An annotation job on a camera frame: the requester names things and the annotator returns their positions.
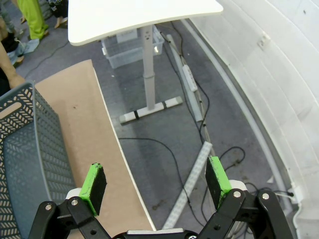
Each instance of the white power strip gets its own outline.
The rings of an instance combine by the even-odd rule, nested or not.
[[[210,154],[210,150],[212,148],[212,144],[205,141],[198,156],[195,161],[195,164],[188,176],[188,179],[184,185],[184,189],[187,192],[187,195],[190,197],[191,192],[194,189],[194,186],[203,170],[203,167],[205,166],[205,162],[207,160],[207,157]],[[174,228],[180,214],[182,213],[186,203],[187,203],[187,196],[185,194],[185,191],[182,189],[172,211],[170,212],[164,226],[162,229],[170,229]]]
[[[194,80],[193,74],[190,71],[189,66],[183,65],[182,69],[183,69],[184,75],[185,75],[185,77],[187,79],[187,83],[189,85],[190,90],[193,91],[193,92],[197,91],[197,84],[196,84],[196,82]]]

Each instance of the white tabletop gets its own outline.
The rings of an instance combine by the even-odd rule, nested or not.
[[[69,0],[74,46],[150,24],[223,11],[215,0]]]

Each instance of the table leg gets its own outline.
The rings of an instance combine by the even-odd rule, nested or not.
[[[155,73],[153,64],[153,26],[144,26],[142,30],[142,44],[143,44],[143,65],[144,65],[144,86],[146,96],[146,107],[124,114],[120,116],[120,122],[126,123],[131,120],[138,120],[140,117],[150,115],[157,111],[165,110],[167,108],[179,105],[183,102],[180,96],[155,103]]]

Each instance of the plastic bin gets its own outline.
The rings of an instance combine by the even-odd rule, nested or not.
[[[0,97],[0,238],[28,238],[38,206],[75,188],[58,115],[24,83]]]
[[[153,55],[161,55],[164,38],[155,26],[153,26]],[[143,59],[143,47],[141,29],[138,29],[138,37],[118,43],[116,36],[102,40],[102,51],[110,61],[111,67],[116,69]]]

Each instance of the basket handle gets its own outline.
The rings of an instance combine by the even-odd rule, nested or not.
[[[16,110],[20,109],[22,104],[20,102],[15,102],[14,104],[10,105],[9,107],[5,108],[3,111],[0,112],[0,120],[4,119],[5,117],[11,115]]]

